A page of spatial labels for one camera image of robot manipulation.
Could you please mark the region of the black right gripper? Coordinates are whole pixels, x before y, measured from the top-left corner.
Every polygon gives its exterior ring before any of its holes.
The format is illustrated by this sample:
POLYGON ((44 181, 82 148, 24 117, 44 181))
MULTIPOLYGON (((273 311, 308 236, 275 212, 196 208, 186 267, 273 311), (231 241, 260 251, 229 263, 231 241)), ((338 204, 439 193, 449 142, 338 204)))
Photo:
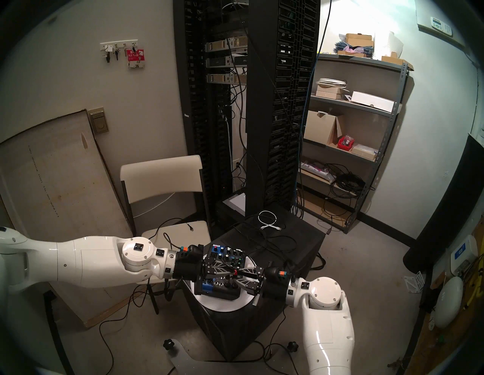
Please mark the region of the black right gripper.
POLYGON ((235 279, 235 284, 255 296, 253 306, 257 306, 260 298, 271 299, 286 306, 286 295, 290 283, 290 273, 278 267, 260 267, 237 269, 237 275, 245 278, 235 279))

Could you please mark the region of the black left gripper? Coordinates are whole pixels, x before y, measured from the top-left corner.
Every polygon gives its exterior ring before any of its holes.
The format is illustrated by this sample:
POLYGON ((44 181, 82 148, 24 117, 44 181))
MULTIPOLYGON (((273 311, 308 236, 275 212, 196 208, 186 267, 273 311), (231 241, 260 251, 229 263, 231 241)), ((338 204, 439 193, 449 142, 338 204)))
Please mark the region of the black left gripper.
MULTIPOLYGON (((179 248, 175 259, 174 279, 196 283, 203 268, 204 245, 189 245, 179 248)), ((204 275, 223 275, 217 278, 204 278, 202 290, 232 290, 231 275, 237 275, 237 269, 223 262, 204 264, 204 275)))

